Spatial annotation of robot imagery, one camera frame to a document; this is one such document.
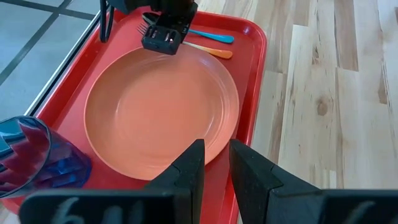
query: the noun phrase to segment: blue spoon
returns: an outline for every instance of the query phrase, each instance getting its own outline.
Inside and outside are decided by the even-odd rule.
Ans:
[[[157,15],[157,14],[155,14],[153,12],[144,12],[143,15],[142,15],[142,18],[148,24],[155,23],[158,17],[159,17],[159,15]],[[193,29],[190,29],[189,32],[191,32],[193,34],[202,35],[204,37],[207,37],[207,38],[213,39],[213,40],[217,40],[217,41],[220,41],[222,43],[230,44],[230,43],[234,42],[234,37],[231,36],[231,35],[211,34],[211,33],[197,31],[197,30],[193,30]]]

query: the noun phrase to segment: metal frame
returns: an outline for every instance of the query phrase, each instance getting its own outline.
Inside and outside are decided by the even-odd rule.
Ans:
[[[99,24],[100,21],[100,12],[98,12],[94,19],[90,22],[88,27],[85,29],[85,31],[82,33],[78,41],[75,43],[75,45],[72,47],[72,49],[69,51],[68,55],[63,59],[62,63],[58,66],[56,71],[53,73],[53,75],[50,77],[48,82],[44,85],[43,89],[40,91],[40,93],[36,96],[35,100],[33,103],[29,106],[29,108],[26,110],[24,115],[26,116],[35,116],[38,110],[42,107],[42,105],[45,103],[47,97],[49,94],[52,92],[54,88],[57,87],[57,83],[62,81],[65,78],[66,71],[70,64],[73,62],[75,57],[78,55],[80,49],[84,46],[90,35],[94,32],[96,26]]]

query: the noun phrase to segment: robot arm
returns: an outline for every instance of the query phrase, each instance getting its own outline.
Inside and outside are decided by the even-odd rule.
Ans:
[[[174,55],[188,33],[198,5],[193,0],[108,0],[110,5],[109,22],[106,27],[106,0],[101,1],[102,42],[108,41],[115,9],[129,14],[142,6],[160,12],[155,24],[148,27],[142,37],[142,46],[163,54]]]

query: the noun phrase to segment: orange spoon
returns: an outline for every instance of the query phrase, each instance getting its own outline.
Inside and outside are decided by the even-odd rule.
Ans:
[[[220,49],[212,49],[209,47],[204,47],[201,45],[197,45],[197,44],[193,44],[193,43],[189,43],[189,42],[182,42],[183,44],[187,44],[191,47],[200,49],[200,50],[204,50],[205,52],[208,52],[211,55],[220,57],[220,58],[224,58],[224,59],[230,59],[232,57],[232,51],[230,50],[220,50]]]

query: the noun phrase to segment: wooden floor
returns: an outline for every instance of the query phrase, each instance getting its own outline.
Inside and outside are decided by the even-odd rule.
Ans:
[[[269,45],[252,147],[321,188],[398,189],[398,0],[196,0]]]

